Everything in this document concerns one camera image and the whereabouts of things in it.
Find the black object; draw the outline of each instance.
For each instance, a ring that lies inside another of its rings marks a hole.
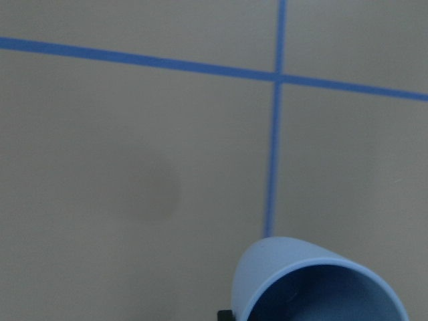
[[[217,312],[217,321],[235,321],[232,310],[220,310]]]

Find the blue tape strip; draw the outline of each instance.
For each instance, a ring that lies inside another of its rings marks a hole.
[[[265,217],[263,237],[274,234],[276,193],[278,185],[278,158],[280,149],[281,104],[282,104],[282,68],[284,64],[287,1],[278,1],[278,24],[276,31],[276,57],[274,82],[274,97],[272,101],[272,123],[270,137],[269,169],[267,174],[267,191],[265,200]]]
[[[361,84],[351,84],[348,82],[337,82],[319,78],[282,75],[282,83],[316,88],[326,88],[331,90],[343,90],[346,92],[358,92],[360,94],[371,94],[378,96],[388,96],[394,98],[428,101],[428,94],[418,92],[408,92],[383,87],[367,86]]]
[[[105,62],[117,62],[121,64],[132,64],[138,66],[197,72],[202,74],[245,78],[268,82],[272,82],[277,78],[271,72],[261,72],[243,68],[203,64],[199,62],[187,62],[183,60],[136,55],[119,51],[108,51],[102,49],[78,47],[74,45],[60,45],[57,43],[46,43],[6,37],[0,37],[0,48],[33,52],[38,54],[43,53],[56,56],[101,60]]]

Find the vertical blue line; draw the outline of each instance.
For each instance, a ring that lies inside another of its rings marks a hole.
[[[284,66],[284,47],[286,33],[287,0],[278,1],[278,24],[276,31],[276,57],[274,94],[272,98],[272,120],[270,136],[269,169],[267,174],[267,191],[265,200],[265,221],[263,237],[274,234],[276,189],[278,181],[278,156],[280,147],[280,122],[282,103],[282,68]]]

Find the cup opening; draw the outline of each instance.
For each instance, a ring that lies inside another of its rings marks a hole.
[[[402,321],[389,294],[368,276],[337,265],[313,265],[273,283],[248,321]]]

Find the cup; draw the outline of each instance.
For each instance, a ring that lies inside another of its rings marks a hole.
[[[243,254],[231,305],[236,321],[409,321],[374,272],[289,237],[262,239]]]

